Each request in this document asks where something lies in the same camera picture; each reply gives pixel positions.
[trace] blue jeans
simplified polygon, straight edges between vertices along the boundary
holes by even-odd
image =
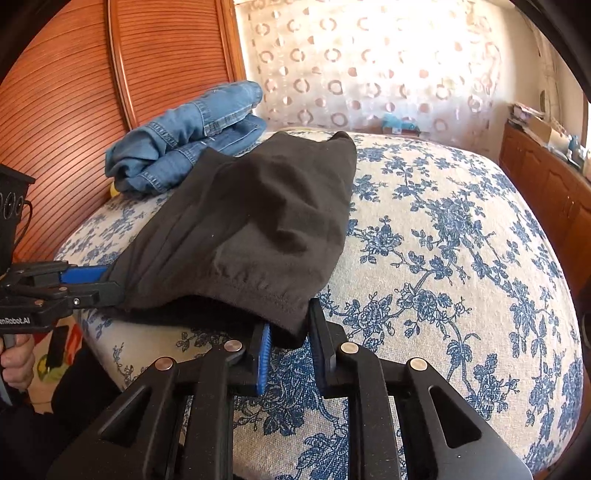
[[[234,156],[250,150],[266,127],[250,113],[261,99],[255,82],[216,86],[127,133],[107,150],[105,174],[120,192],[166,192],[206,147]]]

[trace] blue floral pattern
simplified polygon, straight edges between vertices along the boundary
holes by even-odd
[[[479,155],[420,140],[352,138],[358,173],[344,252],[319,293],[325,315],[381,358],[426,358],[533,472],[545,468],[577,422],[583,364],[569,290],[536,218]],[[111,200],[58,258],[112,262],[169,196]],[[122,388],[161,355],[190,359],[226,338],[122,320],[96,311],[79,319]],[[308,344],[275,351],[265,394],[235,404],[235,472],[249,480],[345,480],[347,422],[346,402],[319,395]],[[522,428],[508,432],[507,422]]]

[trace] human hand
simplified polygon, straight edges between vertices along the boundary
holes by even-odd
[[[33,381],[33,354],[35,341],[32,335],[15,335],[15,345],[4,351],[4,343],[0,337],[0,365],[4,369],[2,377],[13,388],[24,391]]]

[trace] metal pin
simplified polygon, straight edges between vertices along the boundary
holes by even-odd
[[[427,369],[427,362],[424,359],[417,357],[417,358],[413,358],[410,361],[410,366],[411,366],[411,368],[414,368],[415,370],[423,372]]]
[[[355,353],[359,352],[359,345],[353,342],[345,342],[340,346],[340,349],[343,353],[354,355]]]
[[[240,340],[228,340],[223,344],[226,352],[237,352],[242,349],[242,342]]]
[[[155,366],[158,370],[169,370],[173,367],[173,359],[169,356],[161,356],[156,360]]]

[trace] folded clothing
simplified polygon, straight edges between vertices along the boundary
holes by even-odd
[[[203,316],[192,297],[214,324],[227,304],[302,341],[308,302],[343,251],[356,159],[344,132],[325,142],[279,132],[240,159],[208,148],[103,280],[124,287],[119,307],[135,320],[187,323],[162,306],[183,300]]]
[[[216,86],[133,129],[106,152],[105,174],[119,192],[163,193],[179,185],[207,148],[241,155],[265,131],[251,114],[262,99],[256,82]]]

